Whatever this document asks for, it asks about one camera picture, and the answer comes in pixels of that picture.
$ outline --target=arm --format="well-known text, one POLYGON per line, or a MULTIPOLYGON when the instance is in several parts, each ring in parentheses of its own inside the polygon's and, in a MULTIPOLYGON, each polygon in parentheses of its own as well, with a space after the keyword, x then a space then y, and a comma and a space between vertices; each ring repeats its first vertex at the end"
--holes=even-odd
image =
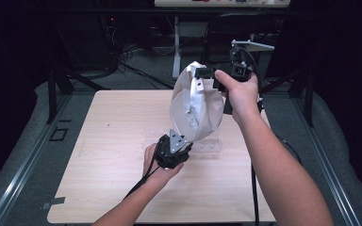
MULTIPOLYGON (((145 174, 149 168, 155 147, 156 144, 153 144, 145 150, 143 174, 145 174)), ((184 164, 181 163, 174 169, 158 168, 155 173, 148 178, 145 184, 135 190, 113 209, 101 216, 93 225, 133 225, 149 201, 182 169, 183 166, 184 164)), ((157 163, 155 161, 152 169, 154 170, 156 167, 157 163)))
POLYGON ((328 206, 306 170, 284 148, 257 108, 257 77, 239 83, 222 71, 233 118, 245 139, 257 180, 280 225, 332 225, 328 206))

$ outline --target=hand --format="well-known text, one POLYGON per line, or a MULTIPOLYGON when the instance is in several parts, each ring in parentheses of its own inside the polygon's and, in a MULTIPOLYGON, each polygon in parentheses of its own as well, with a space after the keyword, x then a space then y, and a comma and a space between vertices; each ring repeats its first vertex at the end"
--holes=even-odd
POLYGON ((217 80, 222 83, 229 92, 229 101, 233 107, 232 116, 240 125, 240 120, 250 113, 259 113, 257 108, 257 76, 251 73, 251 78, 247 82, 240 83, 227 73, 215 71, 217 80))
MULTIPOLYGON (((143 175, 149 169, 152 158, 155 153, 155 148, 157 144, 151 144, 145 150, 145 158, 143 162, 143 175)), ((169 181, 177 174, 184 166, 184 163, 180 163, 174 169, 163 169, 159 167, 146 181, 146 184, 157 189, 157 192, 161 190, 169 181)), ((156 160, 151 168, 151 172, 158 167, 156 160)))

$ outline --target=forearm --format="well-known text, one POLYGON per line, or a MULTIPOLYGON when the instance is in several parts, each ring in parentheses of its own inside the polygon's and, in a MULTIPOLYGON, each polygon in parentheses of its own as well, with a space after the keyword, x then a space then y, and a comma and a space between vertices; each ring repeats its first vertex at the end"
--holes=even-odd
POLYGON ((113 209, 99 218, 93 225, 134 225, 149 201, 159 192, 157 186, 142 185, 113 209))
POLYGON ((281 225, 330 225, 325 200, 305 169, 279 142, 258 112, 241 119, 257 180, 281 225))

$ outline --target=light wood surface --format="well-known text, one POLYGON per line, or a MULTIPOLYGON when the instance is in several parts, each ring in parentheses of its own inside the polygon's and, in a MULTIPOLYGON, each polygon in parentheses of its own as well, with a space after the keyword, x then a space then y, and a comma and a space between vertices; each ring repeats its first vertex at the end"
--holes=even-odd
POLYGON ((236 0, 155 0, 156 7, 164 8, 287 8, 290 0, 248 0, 237 3, 236 0))
MULTIPOLYGON (((173 128, 171 96, 171 90, 95 94, 56 195, 65 197, 65 202, 51 207, 49 222, 91 223, 124 198, 142 176, 145 147, 159 139, 160 131, 168 134, 173 128)), ((211 152, 194 144, 184 168, 137 222, 255 220, 250 157, 231 116, 223 116, 213 139, 222 148, 211 152)), ((257 193, 260 220, 275 221, 260 187, 257 193)))

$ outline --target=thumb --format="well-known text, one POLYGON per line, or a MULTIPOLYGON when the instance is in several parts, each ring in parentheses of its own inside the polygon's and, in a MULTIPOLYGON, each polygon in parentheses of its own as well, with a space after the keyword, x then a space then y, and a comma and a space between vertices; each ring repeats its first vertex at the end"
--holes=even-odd
POLYGON ((216 70, 214 75, 216 76, 217 80, 219 80, 219 82, 223 84, 228 90, 231 90, 238 84, 238 81, 221 70, 216 70))

